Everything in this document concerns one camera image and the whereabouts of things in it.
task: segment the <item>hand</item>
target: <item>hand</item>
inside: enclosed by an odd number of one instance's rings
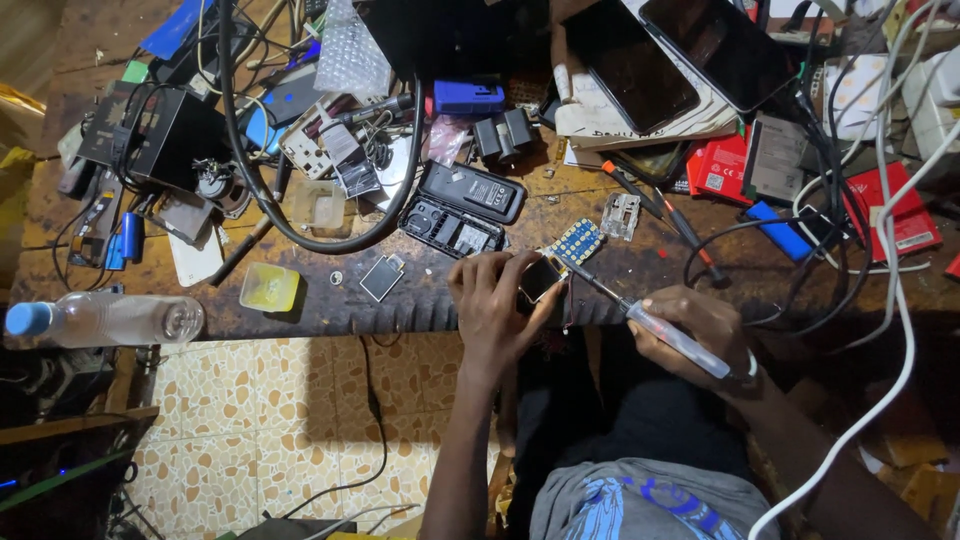
[[[750,372],[750,354],[740,325],[740,313],[730,304],[683,285],[674,285],[647,296],[643,308],[651,315],[683,325],[708,351],[727,362],[733,373],[746,376]],[[707,373],[634,321],[627,324],[634,334],[637,351],[670,373],[715,392],[730,391],[736,386]]]
[[[551,287],[529,317],[516,311],[520,274],[540,257],[532,251],[516,257],[487,252],[460,259],[446,278],[466,350],[461,371],[491,388],[536,339],[563,290],[563,282]]]

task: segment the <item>black box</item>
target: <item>black box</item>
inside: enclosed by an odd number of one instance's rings
[[[124,107],[136,87],[136,83],[124,81],[114,84],[113,92],[100,103],[86,130],[77,156],[111,166],[113,130],[120,125]],[[152,180],[192,192],[197,187],[193,160],[229,159],[229,148],[223,141],[226,119],[183,89],[141,85],[133,96],[124,127],[134,125],[144,100],[147,103],[137,124],[140,137],[135,137],[136,146],[127,150],[133,179]]]

